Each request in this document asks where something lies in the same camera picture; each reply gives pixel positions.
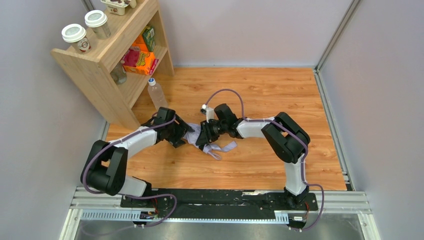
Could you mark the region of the lavender folding umbrella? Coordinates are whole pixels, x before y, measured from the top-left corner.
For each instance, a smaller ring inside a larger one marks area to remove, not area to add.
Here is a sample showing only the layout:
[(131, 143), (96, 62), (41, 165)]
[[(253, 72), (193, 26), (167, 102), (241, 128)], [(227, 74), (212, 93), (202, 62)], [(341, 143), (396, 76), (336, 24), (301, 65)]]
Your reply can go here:
[(210, 155), (215, 160), (220, 161), (222, 157), (218, 153), (227, 153), (236, 148), (238, 145), (235, 141), (230, 142), (229, 144), (220, 147), (215, 143), (207, 143), (204, 146), (196, 144), (197, 139), (200, 136), (201, 126), (199, 124), (189, 123), (188, 124), (194, 131), (188, 131), (183, 139), (185, 139), (189, 144), (195, 146), (197, 149), (201, 150), (206, 155)]

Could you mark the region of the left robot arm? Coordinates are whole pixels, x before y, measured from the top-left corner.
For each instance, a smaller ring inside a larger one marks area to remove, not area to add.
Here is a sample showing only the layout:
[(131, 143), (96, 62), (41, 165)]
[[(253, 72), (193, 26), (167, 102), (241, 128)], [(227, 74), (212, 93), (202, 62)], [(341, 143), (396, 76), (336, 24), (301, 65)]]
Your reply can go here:
[(178, 148), (185, 144), (183, 137), (186, 133), (192, 132), (194, 129), (175, 110), (160, 107), (156, 115), (132, 133), (111, 142), (95, 141), (81, 172), (80, 181), (87, 192), (95, 195), (153, 199), (150, 183), (127, 175), (128, 160), (161, 141), (167, 141)]

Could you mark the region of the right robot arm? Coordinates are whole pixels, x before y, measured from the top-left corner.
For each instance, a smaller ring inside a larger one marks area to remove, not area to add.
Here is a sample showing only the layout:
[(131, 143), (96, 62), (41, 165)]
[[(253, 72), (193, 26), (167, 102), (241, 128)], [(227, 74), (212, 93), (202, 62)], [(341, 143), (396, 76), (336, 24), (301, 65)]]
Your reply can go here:
[(200, 111), (206, 119), (200, 123), (196, 146), (204, 150), (224, 134), (235, 139), (264, 138), (284, 162), (287, 194), (297, 201), (307, 195), (302, 158), (311, 139), (287, 113), (263, 119), (238, 118), (225, 103), (215, 108), (203, 105)]

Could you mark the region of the clear plastic water bottle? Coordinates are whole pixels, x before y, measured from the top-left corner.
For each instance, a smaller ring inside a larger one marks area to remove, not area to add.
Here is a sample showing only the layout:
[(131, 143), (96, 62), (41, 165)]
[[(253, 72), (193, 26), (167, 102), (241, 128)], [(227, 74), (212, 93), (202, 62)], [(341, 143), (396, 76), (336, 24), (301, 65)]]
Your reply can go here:
[(148, 80), (148, 93), (157, 110), (160, 107), (169, 107), (162, 86), (153, 77)]

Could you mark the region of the glass jar on shelf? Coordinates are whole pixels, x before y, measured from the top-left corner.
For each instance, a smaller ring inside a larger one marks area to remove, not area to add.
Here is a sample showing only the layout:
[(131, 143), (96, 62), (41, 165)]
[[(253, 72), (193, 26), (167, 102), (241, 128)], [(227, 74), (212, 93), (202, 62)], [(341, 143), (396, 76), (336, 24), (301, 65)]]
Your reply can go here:
[(124, 61), (121, 60), (116, 64), (110, 75), (117, 85), (121, 85), (127, 81), (127, 73), (123, 66)]

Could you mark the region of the orange snack box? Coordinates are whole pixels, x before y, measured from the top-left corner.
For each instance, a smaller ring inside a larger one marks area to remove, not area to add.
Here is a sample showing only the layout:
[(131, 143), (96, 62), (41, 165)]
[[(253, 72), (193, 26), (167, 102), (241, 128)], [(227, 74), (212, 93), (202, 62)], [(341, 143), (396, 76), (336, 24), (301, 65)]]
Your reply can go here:
[(129, 49), (120, 61), (126, 72), (146, 76), (154, 73), (158, 62), (153, 52), (134, 49)]

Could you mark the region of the green drink carton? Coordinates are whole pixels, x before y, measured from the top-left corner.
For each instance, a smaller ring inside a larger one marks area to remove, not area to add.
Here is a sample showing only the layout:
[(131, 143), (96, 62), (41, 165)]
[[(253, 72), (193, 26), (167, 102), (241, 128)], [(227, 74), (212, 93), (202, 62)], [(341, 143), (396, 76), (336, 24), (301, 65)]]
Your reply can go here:
[(153, 52), (156, 47), (155, 30), (151, 25), (147, 25), (135, 39), (136, 44), (141, 51)]

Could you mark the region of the wooden shelf unit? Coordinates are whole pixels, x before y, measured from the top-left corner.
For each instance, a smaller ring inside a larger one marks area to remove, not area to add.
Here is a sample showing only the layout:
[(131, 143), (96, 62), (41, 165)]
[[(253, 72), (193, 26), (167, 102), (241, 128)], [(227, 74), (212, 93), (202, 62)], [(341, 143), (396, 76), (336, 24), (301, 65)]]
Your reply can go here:
[(132, 108), (150, 77), (129, 72), (126, 82), (117, 85), (110, 73), (145, 26), (150, 25), (155, 32), (154, 55), (158, 60), (153, 73), (174, 75), (160, 4), (157, 0), (139, 0), (125, 15), (106, 15), (111, 36), (98, 39), (87, 29), (91, 44), (88, 53), (78, 53), (70, 46), (66, 50), (54, 48), (50, 54), (108, 123), (135, 130), (140, 122)]

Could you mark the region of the rear white-lidded paper cup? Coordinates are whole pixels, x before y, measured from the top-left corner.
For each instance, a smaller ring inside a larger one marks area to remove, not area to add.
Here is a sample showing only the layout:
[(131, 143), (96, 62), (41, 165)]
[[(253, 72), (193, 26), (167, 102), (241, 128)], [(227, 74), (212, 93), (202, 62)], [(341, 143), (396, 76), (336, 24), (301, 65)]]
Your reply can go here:
[(103, 11), (89, 11), (84, 16), (84, 21), (86, 26), (91, 28), (98, 39), (104, 40), (111, 36), (111, 30), (108, 25), (108, 17)]

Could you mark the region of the white-lidded paper cup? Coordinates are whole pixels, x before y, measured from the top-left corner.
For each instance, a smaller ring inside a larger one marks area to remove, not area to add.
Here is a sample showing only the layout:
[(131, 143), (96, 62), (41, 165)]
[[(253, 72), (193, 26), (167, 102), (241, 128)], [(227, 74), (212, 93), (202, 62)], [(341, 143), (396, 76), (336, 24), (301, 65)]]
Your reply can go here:
[(108, 17), (103, 11), (89, 11), (84, 16), (84, 21), (86, 26), (91, 28), (98, 39), (104, 40), (111, 36), (111, 30), (108, 25)]
[(80, 24), (72, 23), (65, 26), (61, 31), (61, 35), (62, 39), (71, 44), (77, 52), (85, 54), (91, 50), (87, 31)]

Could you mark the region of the yogurt cup pack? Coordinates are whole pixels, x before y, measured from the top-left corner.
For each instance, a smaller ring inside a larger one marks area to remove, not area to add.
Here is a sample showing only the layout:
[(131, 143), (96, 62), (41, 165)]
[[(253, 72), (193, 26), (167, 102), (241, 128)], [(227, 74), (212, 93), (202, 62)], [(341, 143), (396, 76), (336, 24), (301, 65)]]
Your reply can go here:
[(111, 14), (123, 16), (126, 9), (134, 9), (138, 3), (136, 0), (100, 0), (106, 6), (106, 11)]

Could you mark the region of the front white-lidded paper cup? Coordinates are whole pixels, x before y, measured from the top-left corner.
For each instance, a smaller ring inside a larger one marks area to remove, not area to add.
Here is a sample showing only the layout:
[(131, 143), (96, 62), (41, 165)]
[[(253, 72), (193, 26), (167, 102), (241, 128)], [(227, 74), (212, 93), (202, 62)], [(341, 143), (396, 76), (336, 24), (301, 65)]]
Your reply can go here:
[(65, 26), (61, 31), (61, 35), (62, 39), (71, 44), (77, 52), (85, 54), (91, 50), (87, 31), (80, 24), (72, 23)]

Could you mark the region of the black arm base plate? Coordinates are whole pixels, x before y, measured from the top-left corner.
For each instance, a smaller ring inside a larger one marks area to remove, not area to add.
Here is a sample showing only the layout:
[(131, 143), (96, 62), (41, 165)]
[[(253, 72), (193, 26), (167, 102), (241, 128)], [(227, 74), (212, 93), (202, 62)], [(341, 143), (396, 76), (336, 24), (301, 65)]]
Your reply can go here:
[(160, 217), (178, 219), (270, 220), (275, 211), (317, 211), (315, 194), (296, 202), (284, 191), (156, 188), (155, 199), (122, 197), (123, 208), (152, 208)]

